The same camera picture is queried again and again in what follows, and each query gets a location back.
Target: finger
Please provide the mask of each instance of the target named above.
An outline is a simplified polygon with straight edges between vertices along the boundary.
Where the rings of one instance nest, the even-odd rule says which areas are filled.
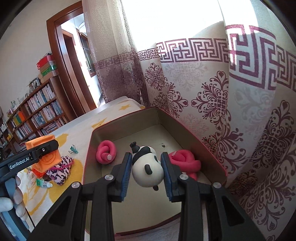
[[[8,212],[13,208],[13,203],[10,198],[7,197],[0,197],[0,213],[1,212]]]
[[[19,187],[17,187],[15,189],[15,192],[13,194],[13,201],[15,204],[20,204],[23,200],[23,195],[22,195],[22,191],[20,190]]]
[[[18,176],[15,176],[15,182],[16,182],[17,186],[20,185],[20,178]]]
[[[26,221],[28,218],[28,214],[27,212],[25,212],[25,214],[21,217],[21,220]]]
[[[26,208],[24,202],[21,202],[19,205],[17,205],[15,212],[18,217],[22,217],[25,214]]]

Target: orange book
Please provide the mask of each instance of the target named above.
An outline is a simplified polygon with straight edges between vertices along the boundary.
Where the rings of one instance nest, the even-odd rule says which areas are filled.
[[[26,142],[27,150],[54,139],[55,139],[54,135],[47,135],[47,136],[38,137],[36,139],[28,141]],[[62,158],[59,153],[59,150],[55,150],[45,155],[44,157],[42,157],[38,163],[33,164],[33,168],[36,169],[38,172],[45,172],[49,168],[59,164],[61,161],[62,161]]]
[[[18,115],[22,122],[25,121],[25,117],[21,111],[18,113]]]

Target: doorway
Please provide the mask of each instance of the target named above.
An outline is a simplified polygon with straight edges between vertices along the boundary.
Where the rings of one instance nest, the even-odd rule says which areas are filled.
[[[82,2],[47,20],[47,32],[61,83],[77,116],[97,108],[102,92],[88,45]]]

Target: silver bolt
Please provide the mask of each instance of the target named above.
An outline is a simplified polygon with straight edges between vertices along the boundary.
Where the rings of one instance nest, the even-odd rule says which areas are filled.
[[[180,175],[180,178],[181,178],[182,180],[187,180],[187,179],[188,179],[188,175],[186,175],[186,174],[181,174],[181,175]]]
[[[222,187],[222,185],[219,182],[214,182],[213,187],[219,189],[220,187]]]
[[[73,187],[73,188],[78,188],[79,186],[80,186],[79,182],[74,182],[71,184],[71,187]]]
[[[111,181],[113,178],[114,178],[114,176],[112,174],[108,174],[108,175],[105,176],[105,179],[107,181]]]

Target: wall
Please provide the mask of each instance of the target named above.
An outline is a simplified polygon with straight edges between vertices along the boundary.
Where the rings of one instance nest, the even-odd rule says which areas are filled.
[[[77,33],[75,23],[73,21],[73,18],[68,20],[67,22],[63,23],[61,25],[63,30],[66,30],[69,33],[73,34],[74,41],[75,41],[75,50],[76,50],[76,55],[78,58],[78,61],[81,63],[81,70],[84,76],[84,79],[89,87],[89,91],[91,93],[91,96],[96,104],[96,106],[99,106],[99,99],[101,96],[101,91],[99,89],[99,81],[98,77],[95,75],[93,77],[90,76],[87,65],[86,65],[86,58],[84,55],[83,48],[80,43],[80,37]]]
[[[6,112],[10,101],[22,98],[27,85],[37,77],[36,63],[51,52],[46,21],[77,0],[32,0],[10,24],[0,40],[0,106]]]

